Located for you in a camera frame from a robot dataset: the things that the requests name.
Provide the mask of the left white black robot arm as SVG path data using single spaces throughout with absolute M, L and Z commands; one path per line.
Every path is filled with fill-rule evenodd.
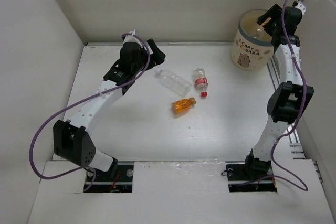
M 136 76 L 165 60 L 153 39 L 147 40 L 146 49 L 139 39 L 127 35 L 123 40 L 119 59 L 103 76 L 93 99 L 66 121 L 58 120 L 53 126 L 54 153 L 83 168 L 94 168 L 105 180 L 117 175 L 116 158 L 98 150 L 92 132 L 104 113 L 134 84 Z

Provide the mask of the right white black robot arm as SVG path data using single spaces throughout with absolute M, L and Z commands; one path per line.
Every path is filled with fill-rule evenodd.
M 295 35 L 305 11 L 301 1 L 285 8 L 275 4 L 257 19 L 257 23 L 272 37 L 281 83 L 268 101 L 265 129 L 243 165 L 244 175 L 251 180 L 267 175 L 276 144 L 284 137 L 289 125 L 303 115 L 314 93 L 313 87 L 308 86 L 302 76 L 300 40 Z

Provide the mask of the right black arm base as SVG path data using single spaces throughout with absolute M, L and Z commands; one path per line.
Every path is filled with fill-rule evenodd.
M 221 172 L 221 175 L 227 177 L 230 193 L 277 192 L 273 178 L 256 181 L 268 176 L 267 172 L 265 174 L 257 172 L 256 175 L 246 172 L 244 162 L 227 162 L 225 165 L 226 168 Z

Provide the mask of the large clear plastic bottle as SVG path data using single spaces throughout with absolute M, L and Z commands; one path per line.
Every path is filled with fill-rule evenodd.
M 188 81 L 169 70 L 158 69 L 155 76 L 158 78 L 161 85 L 181 97 L 186 96 L 191 90 L 192 85 Z

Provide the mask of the clear bottle yellow cap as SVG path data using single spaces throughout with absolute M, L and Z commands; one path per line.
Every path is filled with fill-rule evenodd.
M 264 31 L 264 26 L 271 20 L 271 17 L 268 17 L 261 25 L 259 25 L 256 30 L 253 32 L 253 37 L 255 39 L 259 39 L 261 40 L 264 35 L 265 35 L 265 31 Z

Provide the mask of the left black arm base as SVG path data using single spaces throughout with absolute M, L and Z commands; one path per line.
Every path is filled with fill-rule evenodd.
M 117 171 L 112 177 L 107 172 L 96 170 L 96 176 L 87 170 L 83 186 L 85 193 L 132 193 L 134 162 L 118 162 Z

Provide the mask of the clear bottle red label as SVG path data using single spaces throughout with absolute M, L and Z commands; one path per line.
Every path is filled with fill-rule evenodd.
M 193 79 L 196 89 L 200 92 L 201 98 L 207 97 L 208 81 L 206 78 L 205 70 L 197 68 L 193 72 Z

